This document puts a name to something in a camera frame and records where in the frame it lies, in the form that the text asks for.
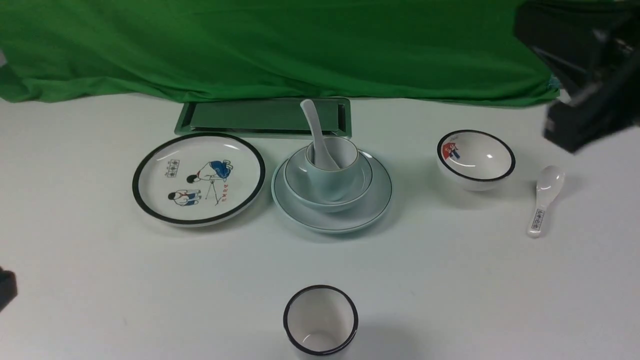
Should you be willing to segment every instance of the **green tray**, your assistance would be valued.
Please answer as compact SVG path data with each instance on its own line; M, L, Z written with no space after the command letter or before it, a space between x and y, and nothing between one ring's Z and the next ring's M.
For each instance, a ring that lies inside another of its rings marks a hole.
M176 135L217 132L254 137L308 137L302 98L188 102L175 126ZM351 137L351 106L343 97L312 99L326 135Z

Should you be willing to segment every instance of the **bowl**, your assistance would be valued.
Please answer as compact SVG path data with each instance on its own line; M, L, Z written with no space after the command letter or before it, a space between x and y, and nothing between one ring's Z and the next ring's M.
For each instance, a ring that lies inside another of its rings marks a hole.
M503 183L516 158L497 137L477 130L458 130L438 142L438 167L450 181L469 191L484 191Z
M354 166L360 171L351 183L351 189L340 200L330 201L322 199L314 191L309 181L307 163L305 162L304 147L293 154L284 165L284 181L287 189L306 207L323 213L336 213L352 208L362 199L371 185L373 171L369 160L365 156L359 156Z

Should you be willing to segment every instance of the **green cloth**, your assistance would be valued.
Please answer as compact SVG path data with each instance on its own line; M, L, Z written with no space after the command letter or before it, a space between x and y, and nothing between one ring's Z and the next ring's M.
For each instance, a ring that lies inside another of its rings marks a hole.
M0 1L0 97L553 99L521 0Z

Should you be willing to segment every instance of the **white spoon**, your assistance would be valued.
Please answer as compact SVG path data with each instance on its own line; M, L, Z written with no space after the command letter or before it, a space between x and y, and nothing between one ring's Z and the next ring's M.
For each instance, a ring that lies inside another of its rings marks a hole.
M547 208L558 196L560 189L564 185L564 171L557 166L547 166L542 169L536 185L536 211L533 212L527 235L531 238L540 236L542 224L548 217Z
M329 151L324 144L324 137L322 135L322 129L320 128L320 118L316 111L316 106L310 99L302 100L300 103L302 112L307 117L309 128L311 128L311 136L314 137L314 165L323 170L340 170L338 164L329 155Z

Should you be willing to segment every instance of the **white cup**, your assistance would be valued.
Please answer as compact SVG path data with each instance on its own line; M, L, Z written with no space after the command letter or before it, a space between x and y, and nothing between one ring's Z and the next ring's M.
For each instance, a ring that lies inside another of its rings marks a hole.
M340 169L325 170L314 164L314 144L311 143L305 151L307 174L309 181L317 195L327 201L338 201L347 195L353 181L361 174L356 165L360 158L360 151L356 145L345 138L338 136L325 136L329 155Z
M314 285L293 295L284 330L300 360L340 359L358 330L358 311L341 290Z

